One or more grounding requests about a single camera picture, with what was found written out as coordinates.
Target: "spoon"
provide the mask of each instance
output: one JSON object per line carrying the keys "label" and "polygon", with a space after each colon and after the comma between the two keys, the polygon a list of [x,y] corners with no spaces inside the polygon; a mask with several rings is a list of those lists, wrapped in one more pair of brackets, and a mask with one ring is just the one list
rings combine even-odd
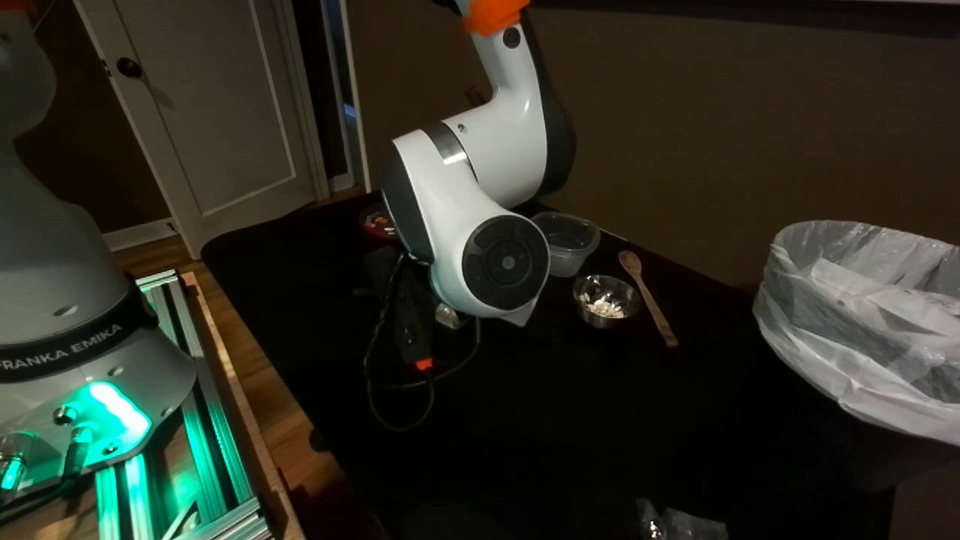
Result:
{"label": "spoon", "polygon": [[651,317],[653,317],[653,324],[656,324],[665,347],[677,347],[680,339],[671,334],[671,328],[668,328],[661,303],[653,301],[653,293],[651,293],[648,284],[643,282],[643,261],[640,261],[640,255],[630,252],[630,250],[620,250],[620,252],[618,252],[618,261],[620,261],[620,267],[632,276],[632,282],[637,282],[637,287],[640,287],[640,296],[643,296],[643,303],[648,306],[648,313],[651,313]]}

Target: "white plastic bag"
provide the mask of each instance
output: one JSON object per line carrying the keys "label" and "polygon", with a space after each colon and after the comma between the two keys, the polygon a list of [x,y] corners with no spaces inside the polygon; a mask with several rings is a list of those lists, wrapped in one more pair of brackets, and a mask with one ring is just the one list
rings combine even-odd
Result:
{"label": "white plastic bag", "polygon": [[867,424],[960,446],[960,250],[863,221],[774,238],[761,335]]}

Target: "small object on table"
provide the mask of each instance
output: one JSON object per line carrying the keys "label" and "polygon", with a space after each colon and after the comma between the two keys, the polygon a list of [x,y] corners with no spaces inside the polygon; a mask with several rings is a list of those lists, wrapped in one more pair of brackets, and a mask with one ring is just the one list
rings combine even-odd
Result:
{"label": "small object on table", "polygon": [[640,293],[627,279],[588,272],[574,282],[580,314],[590,328],[616,328],[640,308]]}
{"label": "small object on table", "polygon": [[620,250],[620,252],[618,252],[618,261],[620,261],[623,272],[632,276],[632,282],[637,282],[637,287],[640,287],[640,293],[643,293],[643,303],[648,303],[648,313],[651,313],[651,317],[653,317],[653,324],[656,324],[656,329],[661,329],[661,335],[662,335],[662,346],[665,346],[665,347],[677,347],[680,339],[671,334],[671,328],[668,328],[668,321],[665,321],[656,296],[653,296],[651,287],[643,282],[643,261],[640,261],[640,255],[630,252],[630,250]]}

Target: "bowl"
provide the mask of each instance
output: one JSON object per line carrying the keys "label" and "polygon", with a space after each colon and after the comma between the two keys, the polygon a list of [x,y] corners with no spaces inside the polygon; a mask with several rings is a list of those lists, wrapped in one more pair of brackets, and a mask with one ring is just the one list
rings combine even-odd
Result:
{"label": "bowl", "polygon": [[586,324],[606,329],[637,314],[640,292],[620,276],[588,272],[574,279],[574,303]]}
{"label": "bowl", "polygon": [[549,243],[549,276],[570,279],[599,243],[599,228],[570,214],[538,214],[538,228]]}

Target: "cable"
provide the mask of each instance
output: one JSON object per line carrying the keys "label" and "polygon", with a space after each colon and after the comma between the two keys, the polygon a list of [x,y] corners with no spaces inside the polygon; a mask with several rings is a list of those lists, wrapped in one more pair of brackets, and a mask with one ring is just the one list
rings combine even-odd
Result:
{"label": "cable", "polygon": [[424,427],[424,424],[428,421],[434,401],[439,401],[434,386],[428,383],[428,386],[425,386],[425,406],[424,406],[424,410],[421,410],[410,424],[391,424],[391,421],[381,414],[379,400],[375,400],[372,351],[375,351],[379,342],[381,342],[381,334],[385,334],[385,324],[386,324],[393,296],[395,296],[395,279],[399,279],[399,271],[402,271],[406,261],[407,261],[407,255],[399,252],[395,261],[393,261],[393,267],[391,267],[386,296],[385,296],[385,306],[381,306],[381,313],[379,313],[379,321],[375,321],[372,335],[368,335],[367,351],[364,351],[367,406],[368,406],[368,414],[372,414],[386,433],[410,433],[410,428]]}
{"label": "cable", "polygon": [[[395,279],[399,279],[399,271],[402,271],[406,261],[407,261],[407,255],[402,252],[402,255],[393,261],[393,267],[391,267],[386,296],[385,296],[385,306],[381,306],[381,313],[379,313],[379,321],[375,321],[372,335],[368,335],[367,351],[364,351],[367,406],[368,406],[368,414],[372,414],[386,433],[410,433],[410,428],[424,427],[424,424],[428,421],[434,401],[439,401],[439,397],[434,397],[434,381],[445,381],[445,378],[463,372],[463,370],[478,358],[478,351],[481,351],[481,317],[473,317],[473,346],[471,346],[471,351],[469,351],[459,364],[454,364],[454,365],[445,370],[441,375],[432,375],[432,378],[424,378],[424,381],[410,381],[410,383],[375,383],[375,378],[372,378],[372,351],[375,351],[375,346],[379,346],[381,335],[385,335],[385,328],[386,328],[386,317],[391,317],[391,306],[393,306],[393,301],[395,301]],[[391,424],[391,421],[381,414],[381,409],[379,409],[375,389],[418,389],[418,386],[425,389],[425,406],[424,406],[424,410],[421,410],[414,421],[407,421],[407,424]]]}

